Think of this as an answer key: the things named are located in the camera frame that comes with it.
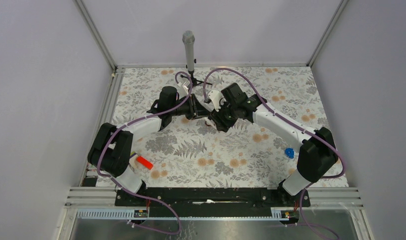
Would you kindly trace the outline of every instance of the table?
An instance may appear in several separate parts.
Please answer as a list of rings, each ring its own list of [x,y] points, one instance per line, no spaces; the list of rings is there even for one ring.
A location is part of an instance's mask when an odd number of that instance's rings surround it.
[[[204,80],[214,68],[195,69]],[[233,67],[244,74],[256,89],[282,113],[319,129],[329,128],[324,108],[309,67]],[[164,86],[177,87],[174,75],[184,68],[126,68],[111,123],[118,125],[139,118],[150,109]],[[209,80],[210,90],[222,90],[238,83],[248,96],[250,86],[240,76],[217,71]],[[203,87],[193,93],[203,103]],[[227,132],[205,125],[203,119],[173,117],[162,131],[139,139],[132,150],[153,163],[148,170],[135,162],[133,168],[148,187],[277,187],[296,170],[298,154],[285,155],[289,145],[275,133],[239,119]],[[342,169],[338,161],[327,175]],[[115,186],[108,178],[98,177],[96,187]],[[348,187],[345,176],[322,179],[314,187]]]

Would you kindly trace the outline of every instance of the gray wall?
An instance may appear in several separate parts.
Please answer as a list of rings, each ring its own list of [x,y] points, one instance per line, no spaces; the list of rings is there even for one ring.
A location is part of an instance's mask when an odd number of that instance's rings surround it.
[[[111,71],[72,0],[0,0],[0,240],[48,240]]]
[[[306,63],[340,0],[84,0],[118,64]]]
[[[312,71],[375,239],[406,239],[406,0],[350,1]]]

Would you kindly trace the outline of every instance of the blue object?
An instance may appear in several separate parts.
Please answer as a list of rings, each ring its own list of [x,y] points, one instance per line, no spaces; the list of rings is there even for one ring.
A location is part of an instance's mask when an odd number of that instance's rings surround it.
[[[287,157],[293,159],[295,157],[295,151],[293,150],[293,148],[286,148],[285,149],[285,155],[287,155]]]

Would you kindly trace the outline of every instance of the floral tablecloth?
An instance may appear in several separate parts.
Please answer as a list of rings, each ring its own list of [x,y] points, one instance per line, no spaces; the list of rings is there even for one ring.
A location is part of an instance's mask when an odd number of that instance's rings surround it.
[[[213,68],[195,69],[203,80]],[[309,67],[234,67],[248,77],[259,93],[277,109],[316,129],[329,128],[324,108]],[[121,124],[143,116],[164,86],[177,87],[174,75],[184,68],[126,68],[112,124]],[[250,86],[228,71],[215,72],[209,78],[210,90],[222,90],[238,83],[248,96]],[[203,103],[203,87],[193,89]],[[285,155],[289,145],[275,133],[238,120],[227,133],[205,125],[203,119],[173,117],[158,133],[138,140],[132,150],[153,163],[148,170],[135,162],[135,172],[149,187],[276,187],[296,169],[298,155]],[[341,171],[340,161],[327,175]],[[97,187],[114,186],[98,177]],[[346,177],[322,179],[317,187],[347,187]]]

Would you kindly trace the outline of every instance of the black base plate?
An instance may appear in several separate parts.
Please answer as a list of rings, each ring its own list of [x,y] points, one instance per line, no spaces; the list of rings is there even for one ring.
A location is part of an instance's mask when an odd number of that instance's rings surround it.
[[[176,211],[180,217],[271,217],[271,207],[295,206],[299,194],[284,199],[281,190],[267,188],[188,188],[149,187],[142,188],[140,195],[160,198]],[[304,193],[303,207],[310,207],[308,192]],[[216,203],[205,203],[212,200]],[[146,200],[131,196],[123,190],[116,194],[115,206],[143,207]],[[173,217],[171,211],[160,203],[152,201],[151,217]]]

